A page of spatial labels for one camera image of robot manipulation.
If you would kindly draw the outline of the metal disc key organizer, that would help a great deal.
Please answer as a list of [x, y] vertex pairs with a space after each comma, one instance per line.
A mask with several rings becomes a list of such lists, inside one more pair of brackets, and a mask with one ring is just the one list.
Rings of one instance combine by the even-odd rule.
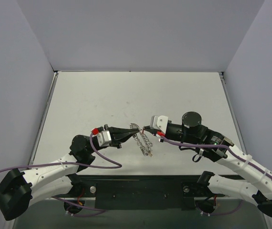
[[135, 123], [131, 123], [130, 128], [138, 128], [140, 130], [139, 133], [133, 136], [133, 139], [136, 141], [136, 144], [139, 146], [144, 156], [152, 157], [153, 143], [149, 140], [145, 133], [141, 134], [142, 128]]

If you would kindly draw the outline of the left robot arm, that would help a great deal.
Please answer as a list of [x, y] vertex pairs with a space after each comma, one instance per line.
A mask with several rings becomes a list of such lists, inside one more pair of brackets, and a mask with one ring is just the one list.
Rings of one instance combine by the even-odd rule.
[[7, 168], [0, 182], [0, 211], [6, 221], [22, 215], [30, 205], [57, 195], [80, 194], [82, 185], [77, 173], [93, 168], [95, 156], [100, 149], [121, 148], [121, 144], [139, 133], [138, 128], [99, 127], [89, 136], [76, 135], [68, 154], [40, 165]]

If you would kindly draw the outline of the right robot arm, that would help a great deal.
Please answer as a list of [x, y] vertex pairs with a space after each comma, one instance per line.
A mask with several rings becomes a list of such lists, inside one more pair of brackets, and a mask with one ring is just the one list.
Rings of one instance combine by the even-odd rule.
[[272, 171], [240, 150], [223, 134], [202, 125], [201, 121], [201, 115], [193, 111], [183, 114], [181, 124], [172, 123], [167, 116], [154, 115], [144, 130], [181, 150], [195, 148], [199, 157], [227, 167], [244, 179], [233, 180], [204, 171], [196, 184], [200, 194], [211, 192], [239, 198], [254, 204], [272, 218]]

